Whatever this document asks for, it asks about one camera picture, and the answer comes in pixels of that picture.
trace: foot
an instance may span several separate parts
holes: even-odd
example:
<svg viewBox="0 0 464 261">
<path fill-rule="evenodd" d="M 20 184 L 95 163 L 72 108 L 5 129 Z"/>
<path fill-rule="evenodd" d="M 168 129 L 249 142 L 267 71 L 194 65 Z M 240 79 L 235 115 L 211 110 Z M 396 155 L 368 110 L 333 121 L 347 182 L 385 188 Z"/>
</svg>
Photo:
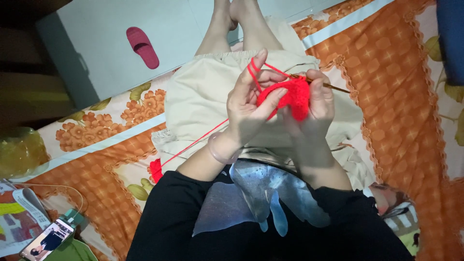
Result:
<svg viewBox="0 0 464 261">
<path fill-rule="evenodd" d="M 261 15 L 258 0 L 233 0 L 230 4 L 230 17 L 233 21 L 242 22 L 244 19 L 253 19 Z"/>
<path fill-rule="evenodd" d="M 237 28 L 238 22 L 232 20 L 230 14 L 230 0 L 214 0 L 214 11 L 212 20 L 223 21 L 233 31 Z"/>
</svg>

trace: person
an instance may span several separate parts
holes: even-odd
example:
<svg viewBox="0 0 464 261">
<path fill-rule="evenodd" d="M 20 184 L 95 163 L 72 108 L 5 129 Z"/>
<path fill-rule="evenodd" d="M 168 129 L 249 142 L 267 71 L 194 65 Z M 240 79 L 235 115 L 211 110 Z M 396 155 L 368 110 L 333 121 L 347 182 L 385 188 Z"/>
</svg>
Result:
<svg viewBox="0 0 464 261">
<path fill-rule="evenodd" d="M 228 21 L 222 23 L 223 30 L 236 26 L 233 18 L 238 5 L 246 6 L 241 15 L 262 19 L 254 0 L 234 0 L 232 5 L 229 0 L 215 0 L 206 41 L 197 53 L 230 51 L 223 39 L 225 33 L 221 38 L 208 40 L 216 35 L 210 29 L 218 27 L 220 19 Z M 261 25 L 259 32 L 268 30 L 262 22 L 257 23 Z M 247 33 L 248 28 L 244 24 L 242 27 L 245 37 L 252 38 L 252 34 Z M 271 35 L 264 33 L 260 37 L 266 39 L 269 44 L 266 47 L 276 45 L 274 47 L 278 48 L 278 41 Z M 248 40 L 244 38 L 245 46 L 250 44 Z M 263 67 L 267 56 L 267 49 L 256 54 L 257 68 Z M 255 73 L 263 88 L 286 80 L 273 70 L 262 69 Z M 239 158 L 232 166 L 228 164 L 238 150 L 262 131 L 286 93 L 285 89 L 276 89 L 257 107 L 256 84 L 244 69 L 227 97 L 227 128 L 196 150 L 176 171 L 166 171 L 151 190 L 127 261 L 413 260 L 400 239 L 379 217 L 373 198 L 353 190 L 346 171 L 332 155 L 326 135 L 334 120 L 335 101 L 332 90 L 322 85 L 329 79 L 314 69 L 302 74 L 314 80 L 310 84 L 310 113 L 302 122 L 297 122 L 291 116 L 291 108 L 280 112 L 291 140 L 296 171 L 259 159 Z M 251 176 L 255 176 L 255 180 L 247 179 Z M 287 183 L 289 186 L 281 186 L 292 178 L 294 180 Z M 240 189 L 236 194 L 225 192 L 237 191 L 237 187 Z M 253 201 L 256 191 L 264 195 L 264 199 Z M 301 200 L 300 205 L 314 199 L 317 204 L 311 206 L 310 212 L 316 213 L 317 208 L 321 208 L 323 214 L 315 218 L 307 213 L 309 208 L 298 208 L 293 201 L 285 201 L 286 197 Z M 324 223 L 327 221 L 324 215 L 328 215 L 329 223 Z"/>
<path fill-rule="evenodd" d="M 51 232 L 40 242 L 40 246 L 31 249 L 31 255 L 37 256 L 44 250 L 53 251 L 59 247 L 62 241 L 63 238 L 52 228 Z"/>
</svg>

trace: smartphone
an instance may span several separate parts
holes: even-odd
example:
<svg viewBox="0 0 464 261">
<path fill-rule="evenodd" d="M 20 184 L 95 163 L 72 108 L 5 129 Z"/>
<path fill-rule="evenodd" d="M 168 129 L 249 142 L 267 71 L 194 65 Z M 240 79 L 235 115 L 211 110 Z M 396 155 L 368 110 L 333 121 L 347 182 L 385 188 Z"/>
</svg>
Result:
<svg viewBox="0 0 464 261">
<path fill-rule="evenodd" d="M 28 261 L 42 261 L 57 249 L 73 232 L 74 229 L 70 224 L 64 220 L 57 219 L 21 250 L 19 256 Z"/>
</svg>

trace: plastic bag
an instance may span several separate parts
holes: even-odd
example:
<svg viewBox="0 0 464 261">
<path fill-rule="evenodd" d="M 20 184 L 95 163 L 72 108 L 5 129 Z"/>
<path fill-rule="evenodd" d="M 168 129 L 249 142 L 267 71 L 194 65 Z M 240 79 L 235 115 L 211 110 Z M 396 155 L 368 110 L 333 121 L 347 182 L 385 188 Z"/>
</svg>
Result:
<svg viewBox="0 0 464 261">
<path fill-rule="evenodd" d="M 0 132 L 0 178 L 21 178 L 49 161 L 40 134 L 28 127 Z"/>
</svg>

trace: bed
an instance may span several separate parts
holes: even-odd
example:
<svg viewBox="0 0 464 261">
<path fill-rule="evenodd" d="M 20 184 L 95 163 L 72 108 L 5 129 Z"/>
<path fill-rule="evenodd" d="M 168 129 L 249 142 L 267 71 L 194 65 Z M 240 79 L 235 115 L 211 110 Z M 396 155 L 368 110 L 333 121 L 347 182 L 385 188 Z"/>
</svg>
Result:
<svg viewBox="0 0 464 261">
<path fill-rule="evenodd" d="M 363 110 L 359 135 L 345 145 L 359 150 L 378 183 L 415 203 L 417 260 L 462 259 L 463 94 L 445 83 L 435 2 L 348 0 L 291 24 L 332 85 L 350 90 Z M 151 133 L 166 128 L 164 96 L 174 73 L 40 129 L 50 161 L 15 180 L 82 193 L 88 224 L 79 235 L 101 261 L 125 260 L 146 188 L 155 185 Z M 52 219 L 81 203 L 64 187 L 33 190 Z"/>
</svg>

